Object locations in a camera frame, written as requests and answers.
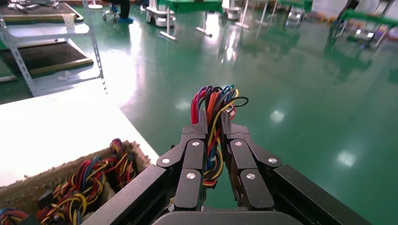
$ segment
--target wire harness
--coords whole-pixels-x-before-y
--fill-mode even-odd
[[[238,99],[245,102],[235,105]],[[230,120],[235,117],[236,108],[246,105],[249,99],[239,96],[238,89],[231,84],[224,88],[205,86],[199,89],[191,104],[191,122],[199,122],[199,111],[202,103],[205,102],[204,110],[207,116],[207,127],[209,141],[207,143],[207,164],[203,185],[205,188],[215,188],[217,179],[220,177],[224,164],[220,145],[221,126],[218,120],[222,111],[227,110]]]
[[[42,225],[81,224],[87,212],[100,207],[106,181],[113,184],[113,189],[120,190],[135,178],[134,153],[125,151],[120,139],[114,139],[110,149],[112,157],[94,157],[82,162],[75,175],[56,186],[52,192],[53,203],[42,207],[36,215]],[[113,182],[107,180],[107,176],[114,178]],[[0,209],[0,225],[19,224],[28,216],[20,210]]]

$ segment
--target metal shelf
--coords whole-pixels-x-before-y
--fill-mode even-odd
[[[11,25],[8,31],[17,43],[30,40],[73,38],[86,35],[90,27],[85,23],[75,24],[74,29],[67,29],[64,23],[37,23],[33,25]]]
[[[7,26],[2,15],[0,14],[0,38],[11,50],[33,96],[37,97],[56,93],[62,90],[68,90],[79,83],[92,81],[95,79],[98,79],[102,83],[103,90],[107,93],[104,75],[102,72],[100,52],[98,50],[97,39],[92,26],[88,2],[87,0],[82,0],[82,2],[87,24],[76,23],[73,29],[67,29],[64,23],[37,23],[30,25]],[[96,65],[61,71],[52,75],[38,77],[35,79],[32,79],[17,48],[23,43],[37,43],[38,41],[65,39],[71,46],[84,54],[84,52],[70,40],[70,38],[84,35],[91,38],[95,61],[97,62]]]

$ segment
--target factory floor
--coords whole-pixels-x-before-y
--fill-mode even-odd
[[[210,15],[212,38],[195,30],[203,13],[178,15],[173,42],[137,6],[131,25],[104,22],[101,13],[93,20],[109,95],[159,155],[179,143],[200,87],[233,83],[250,100],[234,123],[258,145],[371,223],[395,223],[398,45],[334,45],[324,23],[294,29],[280,16],[269,29],[253,24],[252,12],[250,30]],[[93,56],[89,38],[74,41]],[[0,83],[0,104],[30,97],[24,81]],[[235,208],[225,171],[207,205]]]

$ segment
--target stool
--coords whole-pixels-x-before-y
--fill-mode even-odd
[[[117,22],[119,20],[119,15],[117,11],[114,11],[113,8],[116,8],[116,5],[113,5],[112,3],[109,4],[109,9],[104,10],[104,14],[102,14],[102,19],[104,21],[107,20],[107,15],[112,15],[113,22]]]

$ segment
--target dark mat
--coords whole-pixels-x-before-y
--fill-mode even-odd
[[[63,23],[62,14],[75,14],[75,22],[83,22],[83,17],[66,3],[60,3],[58,9],[52,6],[40,6],[37,9],[28,10],[23,14],[19,10],[9,10],[7,5],[0,6],[0,13],[8,25],[33,24],[33,23]]]
[[[32,78],[93,64],[91,59],[67,42],[31,45],[18,50]],[[9,49],[0,50],[0,55],[15,75],[22,75]]]

